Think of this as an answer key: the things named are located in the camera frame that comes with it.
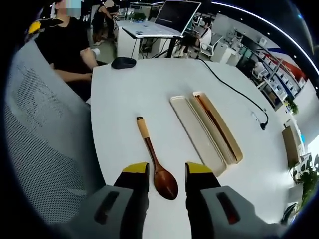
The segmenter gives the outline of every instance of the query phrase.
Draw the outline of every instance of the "round white table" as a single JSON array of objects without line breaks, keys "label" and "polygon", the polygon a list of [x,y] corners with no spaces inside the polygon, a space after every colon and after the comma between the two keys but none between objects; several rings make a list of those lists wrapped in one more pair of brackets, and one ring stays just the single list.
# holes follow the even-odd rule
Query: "round white table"
[{"label": "round white table", "polygon": [[[262,131],[252,112],[265,116],[251,102],[220,83],[206,66],[194,59],[139,60],[134,68],[115,70],[111,65],[93,71],[91,90],[92,129],[99,164],[109,185],[123,168],[150,163],[149,208],[143,238],[190,239],[185,207],[185,163],[201,163],[169,100],[203,91],[214,103],[233,133],[244,158],[218,177],[248,199],[256,214],[269,223],[278,222],[290,185],[282,125],[271,105],[237,68],[207,62],[225,82],[245,93],[267,110],[269,124]],[[151,158],[140,135],[136,117],[144,117],[160,163],[177,180],[179,193],[173,200],[154,188]]]}]

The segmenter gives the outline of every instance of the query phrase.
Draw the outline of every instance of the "computer mouse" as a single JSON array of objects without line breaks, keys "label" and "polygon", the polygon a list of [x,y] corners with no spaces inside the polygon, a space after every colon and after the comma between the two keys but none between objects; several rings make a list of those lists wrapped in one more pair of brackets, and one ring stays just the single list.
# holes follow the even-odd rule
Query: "computer mouse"
[{"label": "computer mouse", "polygon": [[111,66],[114,69],[126,69],[126,68],[132,68],[136,65],[136,60],[129,57],[117,57],[112,62]]}]

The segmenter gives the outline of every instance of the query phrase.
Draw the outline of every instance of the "ceiling light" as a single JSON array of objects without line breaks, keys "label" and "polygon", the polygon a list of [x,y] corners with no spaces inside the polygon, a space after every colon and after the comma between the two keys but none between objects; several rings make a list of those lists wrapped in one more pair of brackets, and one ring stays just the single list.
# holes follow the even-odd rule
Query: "ceiling light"
[{"label": "ceiling light", "polygon": [[308,61],[310,62],[310,64],[313,66],[313,68],[315,69],[316,73],[319,75],[319,70],[317,69],[316,65],[314,64],[314,62],[312,61],[312,59],[308,56],[308,54],[302,49],[301,46],[299,46],[299,44],[293,40],[293,38],[291,36],[289,36],[287,33],[285,33],[284,31],[282,31],[279,27],[277,27],[276,25],[274,25],[273,23],[267,21],[266,19],[258,16],[258,15],[255,15],[249,11],[246,11],[244,9],[241,9],[239,7],[236,7],[236,6],[232,6],[232,5],[227,5],[227,4],[224,4],[224,3],[220,3],[220,2],[214,2],[212,1],[211,2],[212,4],[216,4],[216,5],[221,5],[221,6],[227,6],[227,7],[230,7],[230,8],[234,8],[236,10],[239,10],[239,11],[242,11],[242,12],[245,12],[249,15],[252,15],[260,20],[262,20],[263,22],[267,23],[268,25],[272,26],[273,28],[275,28],[277,31],[279,31],[281,34],[283,34],[286,38],[288,38],[296,47],[298,47],[298,49],[304,54],[304,56],[308,59]]}]

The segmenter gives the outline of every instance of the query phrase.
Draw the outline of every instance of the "laptop screen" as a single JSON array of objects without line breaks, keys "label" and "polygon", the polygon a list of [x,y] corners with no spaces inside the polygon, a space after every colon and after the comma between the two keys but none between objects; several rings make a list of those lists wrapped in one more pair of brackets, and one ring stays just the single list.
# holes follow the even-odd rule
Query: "laptop screen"
[{"label": "laptop screen", "polygon": [[166,1],[155,23],[172,28],[183,34],[200,4],[192,1]]}]

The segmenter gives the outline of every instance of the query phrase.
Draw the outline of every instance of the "gray chair back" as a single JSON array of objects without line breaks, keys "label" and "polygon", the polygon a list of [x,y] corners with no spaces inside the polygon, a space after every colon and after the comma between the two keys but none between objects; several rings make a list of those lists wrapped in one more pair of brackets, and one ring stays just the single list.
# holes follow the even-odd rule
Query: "gray chair back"
[{"label": "gray chair back", "polygon": [[17,178],[47,223],[70,220],[87,195],[105,185],[90,106],[51,69],[34,41],[13,59],[5,126]]}]

